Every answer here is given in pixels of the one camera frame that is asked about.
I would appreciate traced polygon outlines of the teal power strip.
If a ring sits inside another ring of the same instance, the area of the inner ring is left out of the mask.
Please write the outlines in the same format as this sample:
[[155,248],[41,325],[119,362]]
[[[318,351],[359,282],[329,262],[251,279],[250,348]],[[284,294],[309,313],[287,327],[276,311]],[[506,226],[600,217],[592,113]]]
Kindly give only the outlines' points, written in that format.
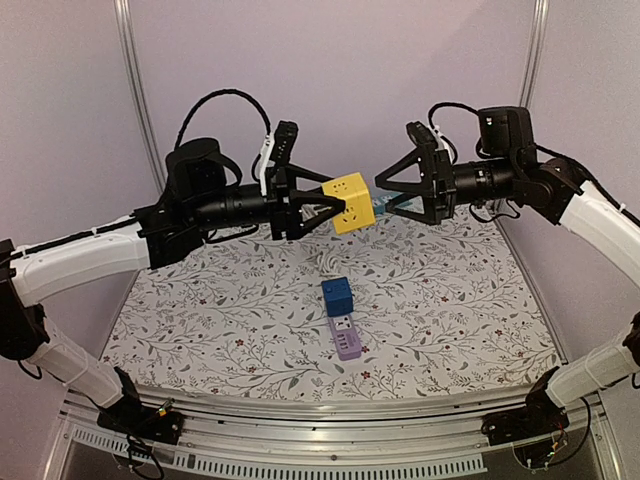
[[[401,197],[402,194],[398,192],[390,192],[373,197],[371,199],[373,211],[375,216],[384,215],[387,213],[386,204],[394,200],[396,197]],[[412,197],[406,198],[403,202],[397,205],[398,210],[407,210],[411,206]]]

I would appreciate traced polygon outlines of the yellow cube socket adapter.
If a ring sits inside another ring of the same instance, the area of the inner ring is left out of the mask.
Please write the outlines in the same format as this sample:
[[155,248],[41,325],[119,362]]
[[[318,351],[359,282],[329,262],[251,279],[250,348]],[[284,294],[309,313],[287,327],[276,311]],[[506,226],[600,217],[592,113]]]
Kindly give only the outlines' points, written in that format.
[[338,235],[375,224],[375,213],[368,186],[359,172],[323,182],[322,192],[345,202],[344,210],[333,218]]

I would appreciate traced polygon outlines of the blue cube socket adapter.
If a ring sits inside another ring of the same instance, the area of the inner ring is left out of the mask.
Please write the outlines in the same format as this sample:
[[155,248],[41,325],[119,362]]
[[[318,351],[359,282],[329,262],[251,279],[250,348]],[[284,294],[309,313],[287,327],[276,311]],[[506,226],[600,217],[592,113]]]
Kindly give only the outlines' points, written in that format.
[[353,294],[346,277],[324,280],[321,288],[329,317],[349,315],[354,311]]

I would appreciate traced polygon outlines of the purple power strip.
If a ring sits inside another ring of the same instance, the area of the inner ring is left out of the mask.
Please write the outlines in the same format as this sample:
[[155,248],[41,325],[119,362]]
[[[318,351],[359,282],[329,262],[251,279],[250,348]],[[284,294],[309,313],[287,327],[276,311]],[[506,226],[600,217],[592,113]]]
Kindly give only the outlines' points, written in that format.
[[350,361],[361,357],[362,344],[350,315],[330,317],[329,328],[338,358],[341,361]]

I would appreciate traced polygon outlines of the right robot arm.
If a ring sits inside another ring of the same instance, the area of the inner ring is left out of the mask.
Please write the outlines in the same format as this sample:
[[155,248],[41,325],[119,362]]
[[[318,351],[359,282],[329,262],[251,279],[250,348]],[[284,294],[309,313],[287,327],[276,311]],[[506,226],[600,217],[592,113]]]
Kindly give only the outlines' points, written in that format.
[[377,187],[397,194],[386,211],[438,225],[459,205],[512,201],[582,238],[637,284],[638,219],[577,160],[537,144],[526,108],[472,113],[480,132],[475,162],[459,162],[456,148],[432,120],[407,124],[413,150],[375,178]]

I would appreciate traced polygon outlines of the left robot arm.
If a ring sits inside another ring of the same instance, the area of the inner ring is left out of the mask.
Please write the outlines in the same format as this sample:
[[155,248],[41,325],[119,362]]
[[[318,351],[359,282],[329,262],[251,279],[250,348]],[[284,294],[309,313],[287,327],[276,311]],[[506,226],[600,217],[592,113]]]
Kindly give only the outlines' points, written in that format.
[[71,341],[46,317],[43,301],[112,275],[159,269],[193,251],[268,225],[276,240],[297,240],[344,212],[321,189],[299,189],[325,176],[293,164],[295,123],[268,125],[252,183],[213,138],[178,137],[167,155],[158,201],[112,223],[56,240],[1,243],[1,355],[47,372],[88,397],[128,434],[148,426],[148,412],[128,374]]

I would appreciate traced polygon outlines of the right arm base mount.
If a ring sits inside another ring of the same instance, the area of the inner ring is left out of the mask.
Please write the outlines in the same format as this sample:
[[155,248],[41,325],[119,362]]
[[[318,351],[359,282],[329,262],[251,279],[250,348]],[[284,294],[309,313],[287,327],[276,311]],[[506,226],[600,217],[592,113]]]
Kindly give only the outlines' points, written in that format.
[[488,438],[490,445],[525,440],[569,426],[565,408],[558,407],[546,394],[546,387],[558,369],[558,366],[553,367],[536,381],[522,407],[482,417],[481,433]]

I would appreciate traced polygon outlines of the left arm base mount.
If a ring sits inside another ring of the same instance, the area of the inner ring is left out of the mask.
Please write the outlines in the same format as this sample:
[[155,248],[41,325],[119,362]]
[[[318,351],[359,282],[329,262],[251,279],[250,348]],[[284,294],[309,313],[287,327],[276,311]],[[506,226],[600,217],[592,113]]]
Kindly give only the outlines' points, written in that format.
[[161,407],[145,406],[129,375],[119,367],[115,372],[122,383],[123,397],[110,407],[99,408],[97,424],[132,437],[176,445],[185,416],[173,409],[173,400],[168,399]]

